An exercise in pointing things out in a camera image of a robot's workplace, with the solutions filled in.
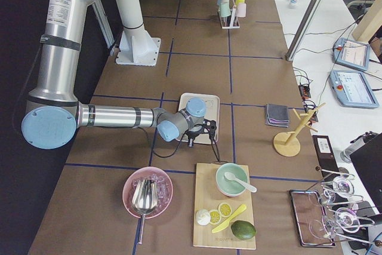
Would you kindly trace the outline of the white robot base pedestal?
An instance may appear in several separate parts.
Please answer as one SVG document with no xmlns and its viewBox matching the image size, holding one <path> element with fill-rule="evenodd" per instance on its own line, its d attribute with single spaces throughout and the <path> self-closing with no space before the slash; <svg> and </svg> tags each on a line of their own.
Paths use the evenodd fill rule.
<svg viewBox="0 0 382 255">
<path fill-rule="evenodd" d="M 144 27 L 139 0 L 116 0 L 124 31 L 116 63 L 155 66 L 161 39 L 152 38 Z"/>
</svg>

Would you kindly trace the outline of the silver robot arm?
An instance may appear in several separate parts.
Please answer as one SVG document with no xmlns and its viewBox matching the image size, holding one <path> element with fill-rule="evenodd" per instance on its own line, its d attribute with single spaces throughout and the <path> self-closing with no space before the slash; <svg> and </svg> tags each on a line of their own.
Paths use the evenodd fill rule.
<svg viewBox="0 0 382 255">
<path fill-rule="evenodd" d="M 77 64 L 88 7 L 93 7 L 108 44 L 113 35 L 100 0 L 50 0 L 45 32 L 40 43 L 38 83 L 27 100 L 21 123 L 23 137 L 41 149 L 68 143 L 75 131 L 87 127 L 155 127 L 170 142 L 189 131 L 199 132 L 205 122 L 206 105 L 200 98 L 169 113 L 159 107 L 97 106 L 81 103 L 74 94 Z"/>
</svg>

